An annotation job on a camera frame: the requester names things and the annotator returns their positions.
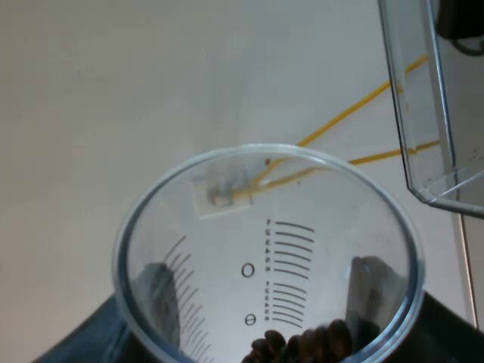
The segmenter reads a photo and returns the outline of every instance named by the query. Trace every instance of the measurement markings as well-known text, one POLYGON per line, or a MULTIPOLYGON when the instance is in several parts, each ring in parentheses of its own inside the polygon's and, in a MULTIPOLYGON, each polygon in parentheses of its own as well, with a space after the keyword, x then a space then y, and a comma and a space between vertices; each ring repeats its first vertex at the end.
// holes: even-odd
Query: measurement markings
POLYGON ((197 321, 198 321, 198 317, 196 317, 196 318, 195 318, 195 319, 194 319, 194 320, 191 322, 190 326, 189 326, 189 327, 188 327, 188 329, 187 329, 187 333, 190 333, 190 332, 193 332, 193 331, 194 331, 194 329, 192 330, 191 328, 193 328, 193 327, 195 326, 195 324, 197 323, 197 321))
POLYGON ((188 285, 188 286, 187 286, 187 287, 186 287, 186 288, 183 290, 183 292, 180 294, 180 297, 178 298, 178 300, 180 300, 180 299, 183 297, 183 295, 185 295, 185 294, 187 293, 187 291, 188 291, 188 289, 189 289, 189 288, 190 288, 190 285, 188 285))
MULTIPOLYGON (((190 307, 190 309, 188 311, 190 311, 193 308, 193 306, 195 306, 195 304, 192 304, 191 307, 190 307)), ((194 316, 200 311, 200 309, 202 309, 202 306, 203 305, 200 304, 200 306, 198 306, 198 308, 190 315, 190 318, 187 320, 187 322, 185 323, 184 327, 181 329, 180 334, 182 334, 185 331, 185 329, 187 328, 187 326, 190 324, 191 319, 193 319, 194 316)))
POLYGON ((284 306, 284 305, 279 305, 279 304, 272 304, 272 307, 273 308, 279 308, 279 309, 287 309, 287 310, 290 310, 292 312, 297 312, 298 314, 304 316, 304 313, 303 312, 300 312, 299 310, 290 308, 289 306, 284 306))
POLYGON ((314 229, 310 228, 310 227, 305 227, 304 225, 297 225, 296 223, 289 223, 289 222, 280 222, 280 221, 276 221, 275 223, 276 225, 287 225, 289 227, 296 227, 296 228, 301 228, 301 229, 305 229, 307 231, 310 231, 310 232, 315 232, 314 229))
POLYGON ((176 247, 178 247, 180 245, 181 242, 183 242, 185 240, 187 236, 183 236, 182 238, 180 238, 178 240, 178 242, 175 244, 175 246, 172 247, 172 249, 170 251, 168 251, 168 253, 166 254, 165 256, 165 259, 163 260, 163 262, 166 262, 166 260, 170 257, 170 255, 173 253, 173 251, 176 250, 176 247))
POLYGON ((295 293, 288 293, 288 292, 282 291, 282 290, 273 290, 272 292, 273 293, 283 293, 284 295, 293 296, 293 297, 296 297, 297 299, 301 299, 302 301, 306 301, 305 298, 303 298, 302 296, 296 295, 295 293))
POLYGON ((199 361, 200 358, 203 357, 203 355, 206 353, 207 350, 212 346, 212 344, 209 344, 208 346, 205 347, 205 349, 202 351, 202 353, 198 356, 197 360, 199 361))
POLYGON ((194 335, 194 338, 191 340, 191 343, 195 343, 195 340, 198 339, 198 337, 200 336, 200 334, 202 334, 202 330, 199 329, 198 332, 194 335))
POLYGON ((182 257, 182 254, 181 254, 181 253, 179 253, 178 255, 176 255, 176 256, 175 256, 175 258, 173 259, 172 263, 170 263, 170 264, 169 264, 169 266, 168 266, 168 268, 169 268, 170 270, 172 270, 172 271, 173 271, 173 265, 175 264, 175 262, 176 262, 176 261, 177 261, 177 260, 178 260, 180 257, 182 257))
POLYGON ((190 308, 188 308, 187 312, 185 313, 185 315, 183 315, 183 319, 186 319, 188 314, 190 314, 190 311, 195 307, 195 304, 191 304, 190 308))
POLYGON ((299 268, 302 268, 303 270, 306 270, 306 271, 311 271, 311 270, 309 269, 309 267, 305 267, 305 266, 303 266, 303 265, 300 265, 300 264, 298 264, 298 263, 294 263, 294 262, 282 261, 282 260, 280 260, 280 259, 275 259, 275 260, 274 260, 274 262, 275 262, 275 263, 283 263, 283 264, 285 264, 285 265, 291 265, 291 266, 299 267, 299 268))
POLYGON ((284 251, 274 251, 274 253, 277 254, 277 255, 292 256, 292 257, 296 257, 298 259, 304 259, 307 262, 311 262, 311 259, 308 259, 307 257, 298 255, 296 253, 290 253, 290 252, 284 252, 284 251))
POLYGON ((299 238, 300 240, 307 240, 308 242, 314 243, 314 240, 312 240, 311 238, 307 238, 307 237, 304 237, 304 236, 299 236, 298 234, 287 233, 287 232, 280 232, 280 231, 276 231, 275 233, 277 235, 279 235, 279 236, 294 237, 294 238, 299 238))
POLYGON ((289 287, 290 289, 298 290, 298 291, 300 291, 302 293, 306 293, 306 294, 308 293, 306 290, 303 290, 300 287, 295 287, 295 286, 288 285, 288 284, 281 284, 280 282, 274 282, 274 285, 275 286, 289 287))
POLYGON ((197 326, 196 326, 196 327, 195 327, 195 328, 194 328, 194 329, 191 331, 190 335, 188 335, 188 338, 187 338, 187 344, 188 344, 188 342, 190 342, 190 340, 191 340, 192 336, 195 334, 195 331, 197 331, 197 329, 200 327, 200 325, 201 325, 201 324, 202 324, 204 321, 205 321, 205 318, 202 318, 202 319, 201 319, 201 320, 198 322, 197 326))
POLYGON ((176 268, 173 270, 173 274, 175 274, 178 269, 185 263, 187 260, 191 257, 191 253, 189 253, 179 264, 176 266, 176 268))
POLYGON ((280 319, 280 318, 272 318, 272 320, 283 321, 284 323, 288 323, 288 324, 294 325, 296 327, 303 328, 301 325, 293 323, 292 321, 288 321, 288 320, 284 320, 284 319, 280 319))
POLYGON ((188 303, 188 300, 190 300, 193 297, 193 295, 195 293, 197 293, 197 291, 198 291, 198 287, 196 289, 194 289, 193 292, 187 297, 187 299, 185 300, 185 302, 180 305, 180 310, 179 311, 183 310, 183 308, 185 307, 185 305, 188 303))
POLYGON ((272 299, 277 300, 277 301, 284 301, 285 303, 289 303, 289 304, 294 304, 294 305, 299 306, 300 308, 303 308, 303 309, 306 308, 303 304, 299 304, 298 302, 294 302, 292 300, 282 299, 280 297, 273 297, 272 299))
POLYGON ((175 276, 175 284, 179 280, 179 278, 187 271, 186 268, 182 269, 181 272, 175 276))
POLYGON ((298 318, 297 316, 294 316, 294 315, 291 315, 291 314, 287 314, 285 312, 272 312, 272 314, 284 315, 284 316, 287 316, 288 318, 296 319, 297 321, 303 322, 303 320, 301 318, 298 318))
POLYGON ((289 246, 289 247, 299 248, 300 250, 305 250, 305 251, 312 253, 311 249, 304 247, 304 246, 300 246, 299 244, 290 244, 288 242, 281 242, 279 240, 275 241, 274 244, 278 244, 280 246, 289 246))
POLYGON ((206 338, 206 336, 209 335, 209 332, 207 331, 202 337, 198 340, 197 344, 195 344, 194 349, 191 351, 191 356, 194 355, 195 351, 197 348, 200 347, 200 344, 203 342, 203 340, 206 338))
POLYGON ((285 274, 291 274, 291 275, 299 276, 300 278, 305 278, 306 280, 309 280, 309 277, 308 276, 303 275, 303 274, 299 274, 299 273, 294 272, 294 271, 283 270, 281 268, 275 268, 274 271, 283 272, 285 274))
POLYGON ((191 270, 191 272, 188 275, 186 275, 185 278, 183 279, 183 281, 178 285, 178 287, 176 288, 176 290, 179 289, 186 282, 186 280, 188 280, 189 277, 194 274, 194 272, 195 272, 195 270, 191 270))

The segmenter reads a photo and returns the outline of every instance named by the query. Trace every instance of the clear plastic container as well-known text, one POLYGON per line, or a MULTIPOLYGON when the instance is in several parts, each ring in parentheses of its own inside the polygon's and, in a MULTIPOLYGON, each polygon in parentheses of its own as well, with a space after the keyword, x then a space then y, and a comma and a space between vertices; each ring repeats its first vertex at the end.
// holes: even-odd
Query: clear plastic container
POLYGON ((400 206, 357 169, 255 144, 163 176, 124 222, 113 275, 130 328, 167 363, 238 362, 266 330, 336 318, 355 346, 362 324, 378 328, 345 361, 380 361, 418 315, 422 258, 400 206))

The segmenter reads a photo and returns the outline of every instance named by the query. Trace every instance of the coffee bean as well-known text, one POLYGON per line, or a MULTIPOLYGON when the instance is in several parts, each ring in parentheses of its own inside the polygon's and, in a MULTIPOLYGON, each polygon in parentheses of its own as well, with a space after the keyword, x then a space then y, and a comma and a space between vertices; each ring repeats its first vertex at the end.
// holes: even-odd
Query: coffee bean
POLYGON ((274 358, 274 354, 271 353, 267 340, 263 338, 254 340, 252 342, 252 349, 263 362, 270 362, 274 358))
POLYGON ((315 356, 320 362, 326 362, 331 355, 327 329, 319 326, 315 329, 315 356))
POLYGON ((286 340, 282 334, 276 330, 267 330, 264 336, 272 355, 277 355, 282 347, 286 345, 286 340))
POLYGON ((315 332, 313 329, 308 329, 302 333, 301 340, 299 342, 299 357, 302 361, 312 357, 315 353, 315 332))
POLYGON ((242 359, 242 363, 256 363, 256 361, 250 355, 246 355, 245 358, 242 359))
POLYGON ((339 361, 351 355, 352 339, 346 323, 334 320, 327 329, 331 352, 339 361))

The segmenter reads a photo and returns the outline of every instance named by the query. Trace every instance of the black object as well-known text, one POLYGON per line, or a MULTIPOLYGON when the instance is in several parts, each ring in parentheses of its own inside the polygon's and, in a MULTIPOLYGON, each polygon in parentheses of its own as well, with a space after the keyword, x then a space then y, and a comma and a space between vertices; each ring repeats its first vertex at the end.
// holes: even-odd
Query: black object
POLYGON ((46 352, 38 363, 124 363, 157 362, 136 340, 116 306, 107 299, 68 337, 46 352))
POLYGON ((446 39, 484 35, 483 0, 440 0, 436 31, 446 39))
MULTIPOLYGON (((110 297, 91 317, 38 363, 156 363, 136 340, 110 297)), ((425 294, 420 317, 389 363, 455 363, 484 361, 484 336, 425 294)))
POLYGON ((391 363, 484 361, 484 335, 425 293, 420 316, 391 363))
MULTIPOLYGON (((391 288, 390 296, 400 296, 406 282, 375 256, 355 257, 351 271, 345 320, 354 347, 359 350, 379 334, 388 316, 398 308, 395 301, 401 301, 399 298, 387 301, 383 298, 384 291, 391 288), (365 266, 370 274, 363 273, 365 266)), ((138 302, 150 316, 154 329, 172 346, 178 346, 180 327, 172 271, 163 263, 147 265, 133 285, 138 302)), ((68 337, 36 359, 38 363, 132 361, 158 362, 130 331, 114 296, 68 337)), ((420 314, 409 335, 386 360, 389 363, 481 361, 484 361, 484 334, 428 293, 424 295, 420 314)))

